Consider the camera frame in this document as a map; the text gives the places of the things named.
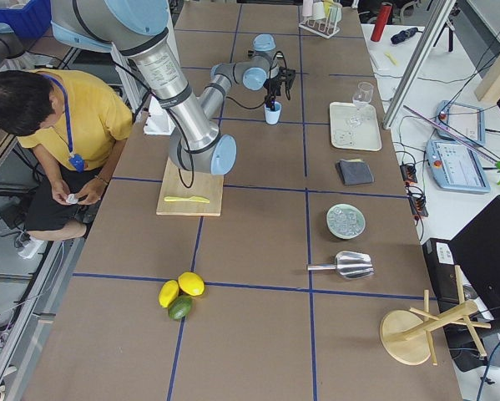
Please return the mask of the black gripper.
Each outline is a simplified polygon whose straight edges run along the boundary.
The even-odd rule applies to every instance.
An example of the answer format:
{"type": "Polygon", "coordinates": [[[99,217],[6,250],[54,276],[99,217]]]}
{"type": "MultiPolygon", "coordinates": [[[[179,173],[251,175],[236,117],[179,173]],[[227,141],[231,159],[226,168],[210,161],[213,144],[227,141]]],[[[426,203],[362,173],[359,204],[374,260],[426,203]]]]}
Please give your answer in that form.
{"type": "Polygon", "coordinates": [[[273,78],[265,81],[264,87],[267,90],[265,97],[265,107],[270,110],[275,110],[275,97],[281,96],[281,90],[284,90],[285,96],[290,97],[290,90],[295,82],[296,71],[280,67],[279,72],[273,78]]]}

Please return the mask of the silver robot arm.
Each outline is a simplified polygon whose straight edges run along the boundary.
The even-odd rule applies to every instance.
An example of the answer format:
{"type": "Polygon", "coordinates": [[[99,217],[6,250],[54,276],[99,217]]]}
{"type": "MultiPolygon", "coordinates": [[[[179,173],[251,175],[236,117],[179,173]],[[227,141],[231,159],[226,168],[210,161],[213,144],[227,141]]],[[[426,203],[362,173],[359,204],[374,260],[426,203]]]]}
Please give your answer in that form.
{"type": "Polygon", "coordinates": [[[53,1],[51,15],[59,42],[100,53],[116,48],[134,62],[175,124],[169,157],[181,170],[225,175],[232,169],[235,139],[221,134],[211,118],[233,85],[265,88],[265,106],[276,110],[276,97],[288,94],[295,79],[274,38],[260,34],[248,60],[214,66],[210,83],[196,96],[169,47],[166,1],[53,1]]]}

